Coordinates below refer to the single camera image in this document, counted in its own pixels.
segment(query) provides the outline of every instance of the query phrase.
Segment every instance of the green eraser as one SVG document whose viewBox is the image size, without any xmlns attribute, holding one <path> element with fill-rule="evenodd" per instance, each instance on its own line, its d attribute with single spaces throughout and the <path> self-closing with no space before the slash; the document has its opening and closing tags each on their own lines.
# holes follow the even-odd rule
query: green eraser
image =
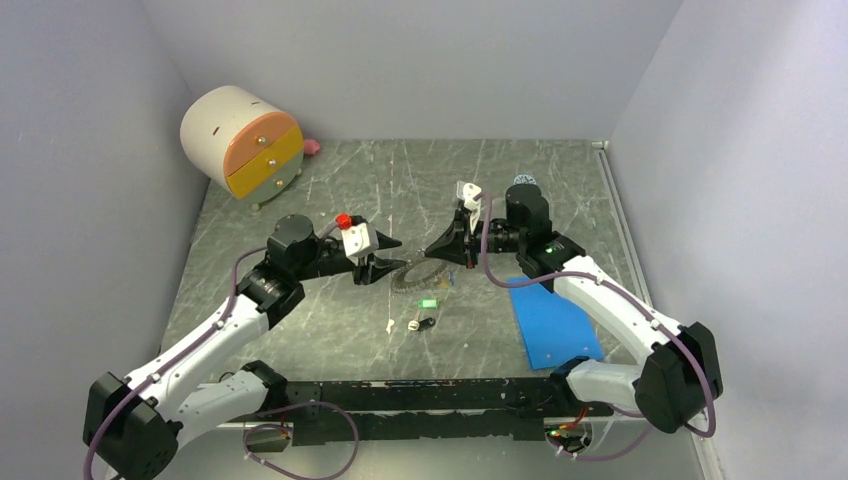
<svg viewBox="0 0 848 480">
<path fill-rule="evenodd" d="M 418 307 L 428 310 L 439 308 L 439 300 L 436 298 L 422 298 L 421 300 L 418 300 Z"/>
</svg>

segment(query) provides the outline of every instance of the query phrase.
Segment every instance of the red button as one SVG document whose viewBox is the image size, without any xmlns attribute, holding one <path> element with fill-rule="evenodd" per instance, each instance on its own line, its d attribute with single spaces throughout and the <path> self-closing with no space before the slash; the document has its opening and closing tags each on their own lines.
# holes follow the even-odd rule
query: red button
<svg viewBox="0 0 848 480">
<path fill-rule="evenodd" d="M 336 217 L 336 225 L 339 226 L 339 230 L 347 230 L 353 226 L 353 219 L 350 218 L 350 215 L 343 213 Z"/>
</svg>

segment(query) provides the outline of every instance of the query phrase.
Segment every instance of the gray marble surface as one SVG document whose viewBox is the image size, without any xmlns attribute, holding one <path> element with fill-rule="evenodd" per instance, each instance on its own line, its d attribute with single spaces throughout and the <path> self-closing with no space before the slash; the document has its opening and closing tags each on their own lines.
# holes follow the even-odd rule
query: gray marble surface
<svg viewBox="0 0 848 480">
<path fill-rule="evenodd" d="M 316 230 L 338 212 L 362 215 L 404 242 L 382 256 L 412 259 L 448 226 L 457 180 L 473 181 L 502 198 L 520 173 L 536 178 L 550 202 L 554 228 L 632 289 L 611 201 L 589 142 L 324 142 L 322 151 L 304 162 L 303 174 L 259 212 L 210 184 L 163 348 L 214 311 L 226 296 L 233 259 L 264 245 L 283 215 L 305 214 Z M 496 202 L 494 213 L 503 214 L 502 201 Z M 512 255 L 491 258 L 498 277 L 520 274 Z M 246 262 L 245 270 L 254 263 Z M 491 285 L 480 269 L 454 271 L 453 287 L 402 295 L 391 292 L 389 278 L 367 287 L 353 285 L 349 275 L 304 282 L 306 299 L 295 311 L 227 360 L 215 376 L 254 359 L 290 380 L 547 375 L 529 368 L 508 292 Z M 410 332 L 406 324 L 424 296 L 442 301 L 438 323 L 425 332 Z M 395 320 L 391 333 L 386 332 L 389 319 Z M 608 360 L 632 363 L 606 331 L 600 329 L 598 337 Z"/>
</svg>

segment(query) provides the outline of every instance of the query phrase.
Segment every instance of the white wall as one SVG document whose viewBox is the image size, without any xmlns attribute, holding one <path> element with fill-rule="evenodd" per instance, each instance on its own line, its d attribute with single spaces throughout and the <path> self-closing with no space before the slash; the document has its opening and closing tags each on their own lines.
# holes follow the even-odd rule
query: white wall
<svg viewBox="0 0 848 480">
<path fill-rule="evenodd" d="M 144 0 L 195 95 L 320 138 L 607 139 L 681 0 Z"/>
<path fill-rule="evenodd" d="M 845 478 L 848 6 L 683 3 L 612 137 L 656 303 L 717 336 L 729 478 Z"/>
<path fill-rule="evenodd" d="M 88 387 L 151 358 L 206 180 L 134 0 L 0 2 L 0 465 L 80 478 Z"/>
</svg>

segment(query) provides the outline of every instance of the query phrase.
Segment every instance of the blue mat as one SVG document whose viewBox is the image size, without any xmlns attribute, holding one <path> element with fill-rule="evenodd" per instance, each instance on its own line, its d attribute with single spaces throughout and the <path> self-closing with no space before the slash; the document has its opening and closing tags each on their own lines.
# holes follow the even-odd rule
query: blue mat
<svg viewBox="0 0 848 480">
<path fill-rule="evenodd" d="M 527 280 L 511 278 L 509 283 Z M 589 316 L 577 305 L 541 285 L 511 288 L 512 308 L 524 337 L 530 368 L 559 367 L 578 355 L 602 360 L 601 344 Z"/>
</svg>

